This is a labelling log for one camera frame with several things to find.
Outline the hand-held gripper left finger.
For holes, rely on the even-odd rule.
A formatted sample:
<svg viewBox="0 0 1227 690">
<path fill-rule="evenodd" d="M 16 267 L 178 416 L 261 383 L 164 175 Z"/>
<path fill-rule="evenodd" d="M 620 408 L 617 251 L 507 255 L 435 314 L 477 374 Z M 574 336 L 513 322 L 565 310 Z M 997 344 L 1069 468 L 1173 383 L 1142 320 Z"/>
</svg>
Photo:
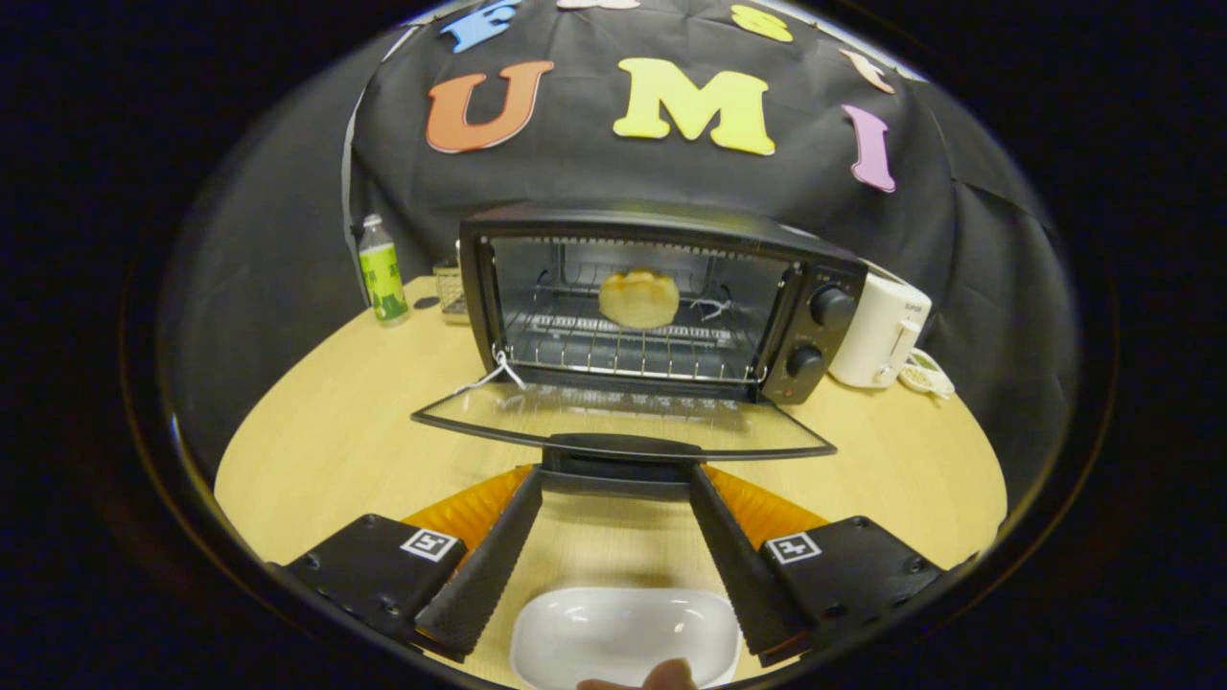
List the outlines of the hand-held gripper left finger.
<svg viewBox="0 0 1227 690">
<path fill-rule="evenodd" d="M 517 568 L 542 485 L 539 468 L 517 467 L 405 521 L 362 514 L 279 571 L 375 634 L 463 662 Z"/>
</svg>

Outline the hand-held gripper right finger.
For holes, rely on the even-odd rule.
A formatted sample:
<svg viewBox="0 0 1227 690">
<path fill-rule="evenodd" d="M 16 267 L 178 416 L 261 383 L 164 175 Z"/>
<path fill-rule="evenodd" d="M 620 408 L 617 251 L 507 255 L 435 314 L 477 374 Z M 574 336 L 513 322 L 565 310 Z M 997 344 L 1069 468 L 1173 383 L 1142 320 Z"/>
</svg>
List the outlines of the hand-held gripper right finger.
<svg viewBox="0 0 1227 690">
<path fill-rule="evenodd" d="M 766 667 L 883 629 L 945 576 L 876 521 L 827 521 L 712 467 L 690 469 L 690 505 Z"/>
</svg>

